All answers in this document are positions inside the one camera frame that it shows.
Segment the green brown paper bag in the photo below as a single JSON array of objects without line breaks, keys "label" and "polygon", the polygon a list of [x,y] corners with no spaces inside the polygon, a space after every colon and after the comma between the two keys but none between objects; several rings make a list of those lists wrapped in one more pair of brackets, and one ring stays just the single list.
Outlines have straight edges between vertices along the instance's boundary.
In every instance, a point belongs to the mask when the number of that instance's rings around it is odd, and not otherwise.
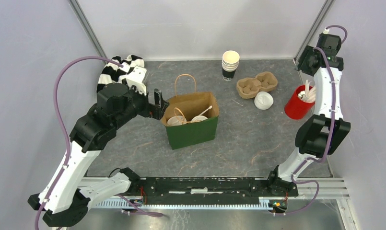
[{"label": "green brown paper bag", "polygon": [[[192,93],[179,94],[177,92],[177,81],[182,76],[191,77],[195,81],[195,78],[190,74],[177,76],[175,80],[175,96],[168,100],[169,106],[161,119],[170,147],[173,150],[214,140],[220,115],[214,94],[212,92],[198,92],[196,83]],[[208,119],[201,122],[191,122],[195,116],[199,115],[210,105],[212,105],[212,108],[204,114]],[[180,126],[168,126],[167,120],[176,115],[182,115],[187,122]]]}]

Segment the single white straw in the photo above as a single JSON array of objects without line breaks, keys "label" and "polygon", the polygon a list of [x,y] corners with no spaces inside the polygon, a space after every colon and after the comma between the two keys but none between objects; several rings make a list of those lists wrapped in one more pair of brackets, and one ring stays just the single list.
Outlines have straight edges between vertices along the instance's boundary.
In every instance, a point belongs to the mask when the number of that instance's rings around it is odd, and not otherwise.
[{"label": "single white straw", "polygon": [[197,115],[196,117],[198,116],[203,116],[207,111],[209,111],[210,109],[212,108],[212,105],[210,105],[207,109],[205,109],[203,112],[201,112],[199,115]]}]

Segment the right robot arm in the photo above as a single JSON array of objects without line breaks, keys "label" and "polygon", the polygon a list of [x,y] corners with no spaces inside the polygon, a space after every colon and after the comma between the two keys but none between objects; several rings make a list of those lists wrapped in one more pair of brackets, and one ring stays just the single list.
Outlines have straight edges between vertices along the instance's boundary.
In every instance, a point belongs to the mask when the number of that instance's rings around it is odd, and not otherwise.
[{"label": "right robot arm", "polygon": [[273,196],[292,190],[297,176],[311,163],[324,162],[351,129],[351,124],[343,119],[339,98],[344,62],[337,53],[342,43],[338,35],[324,31],[317,45],[307,46],[300,57],[297,68],[315,81],[315,110],[299,128],[292,154],[268,176],[266,188]]}]

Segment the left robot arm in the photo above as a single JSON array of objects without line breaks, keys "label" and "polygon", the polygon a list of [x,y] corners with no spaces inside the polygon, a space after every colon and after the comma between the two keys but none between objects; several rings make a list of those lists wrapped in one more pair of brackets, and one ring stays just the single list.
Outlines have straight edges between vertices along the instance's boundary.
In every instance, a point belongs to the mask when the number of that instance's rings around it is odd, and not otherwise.
[{"label": "left robot arm", "polygon": [[140,190],[140,182],[123,171],[95,185],[81,189],[78,185],[118,129],[139,115],[157,120],[163,117],[169,103],[160,90],[154,91],[154,99],[152,104],[147,93],[122,83],[108,84],[97,93],[97,102],[71,131],[69,151],[52,180],[43,192],[28,199],[34,210],[44,213],[43,221],[49,227],[74,226],[100,202],[124,192],[135,195]]}]

